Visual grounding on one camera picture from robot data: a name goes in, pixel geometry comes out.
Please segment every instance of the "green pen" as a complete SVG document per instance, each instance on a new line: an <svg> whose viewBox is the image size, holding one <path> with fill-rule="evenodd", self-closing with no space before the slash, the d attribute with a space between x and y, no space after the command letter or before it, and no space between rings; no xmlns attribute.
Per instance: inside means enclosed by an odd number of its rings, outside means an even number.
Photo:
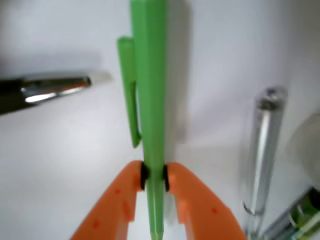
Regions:
<svg viewBox="0 0 320 240"><path fill-rule="evenodd" d="M133 146L143 143L152 240L164 232L166 1L131 0L133 38L117 41ZM140 112L138 130L136 92Z"/></svg>

